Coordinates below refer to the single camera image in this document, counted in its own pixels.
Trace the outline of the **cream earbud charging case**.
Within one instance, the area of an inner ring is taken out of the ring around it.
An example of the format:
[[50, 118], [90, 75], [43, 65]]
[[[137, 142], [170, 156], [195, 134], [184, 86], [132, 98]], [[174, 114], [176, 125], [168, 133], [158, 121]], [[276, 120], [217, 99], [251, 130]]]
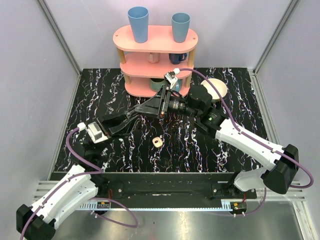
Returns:
[[160, 136], [156, 136], [152, 139], [152, 144], [155, 148], [161, 148], [164, 145], [164, 142]]

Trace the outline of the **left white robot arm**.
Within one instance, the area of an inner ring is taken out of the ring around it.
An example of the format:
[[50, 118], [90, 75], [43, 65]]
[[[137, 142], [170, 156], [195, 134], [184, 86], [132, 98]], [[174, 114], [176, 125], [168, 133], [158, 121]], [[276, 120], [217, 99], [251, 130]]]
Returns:
[[103, 176], [98, 158], [108, 140], [131, 133], [138, 116], [125, 113], [110, 119], [101, 117], [89, 124], [81, 122], [67, 135], [66, 146], [75, 164], [44, 196], [17, 209], [20, 239], [51, 240], [63, 221], [82, 205], [93, 203], [87, 210], [97, 217], [122, 197], [124, 184]]

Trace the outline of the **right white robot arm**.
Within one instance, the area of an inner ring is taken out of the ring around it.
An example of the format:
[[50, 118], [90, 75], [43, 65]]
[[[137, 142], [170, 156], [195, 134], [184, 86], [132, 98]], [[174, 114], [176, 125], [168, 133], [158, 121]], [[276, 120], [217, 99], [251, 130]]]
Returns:
[[230, 197], [239, 198], [244, 192], [256, 188], [286, 194], [299, 168], [282, 155], [298, 159], [298, 149], [291, 144], [282, 147], [233, 123], [221, 109], [215, 108], [212, 99], [203, 85], [192, 86], [185, 100], [173, 96], [171, 90], [163, 86], [155, 96], [135, 106], [134, 110], [153, 118], [162, 118], [168, 112], [195, 117], [194, 125], [199, 132], [232, 145], [258, 161], [261, 168], [234, 174], [227, 185]]

